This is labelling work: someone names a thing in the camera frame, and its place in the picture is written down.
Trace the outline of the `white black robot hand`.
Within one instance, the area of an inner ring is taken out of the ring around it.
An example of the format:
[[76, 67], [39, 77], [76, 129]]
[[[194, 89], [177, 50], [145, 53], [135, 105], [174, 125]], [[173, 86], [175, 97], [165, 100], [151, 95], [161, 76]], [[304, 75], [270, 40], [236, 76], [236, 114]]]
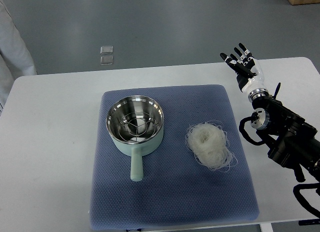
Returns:
[[242, 43], [239, 43], [238, 47], [234, 48], [237, 56], [222, 52], [220, 57], [235, 72], [240, 91], [245, 93], [250, 100], [253, 100], [254, 95], [257, 94], [268, 95], [269, 92], [264, 85], [265, 77], [259, 61]]

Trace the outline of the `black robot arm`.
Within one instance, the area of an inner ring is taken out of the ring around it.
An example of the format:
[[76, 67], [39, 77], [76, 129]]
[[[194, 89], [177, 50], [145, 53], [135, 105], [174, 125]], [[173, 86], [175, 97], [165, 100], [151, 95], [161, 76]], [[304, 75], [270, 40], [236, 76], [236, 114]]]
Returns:
[[283, 106], [275, 95], [265, 88], [251, 89], [248, 94], [254, 112], [239, 123], [239, 132], [245, 140], [255, 146], [267, 145], [268, 158], [284, 168], [293, 170], [298, 184], [293, 195], [312, 215], [319, 217], [314, 208], [302, 195], [302, 190], [320, 192], [320, 183], [305, 184], [303, 169], [317, 181], [320, 179], [320, 142], [315, 127], [305, 119]]

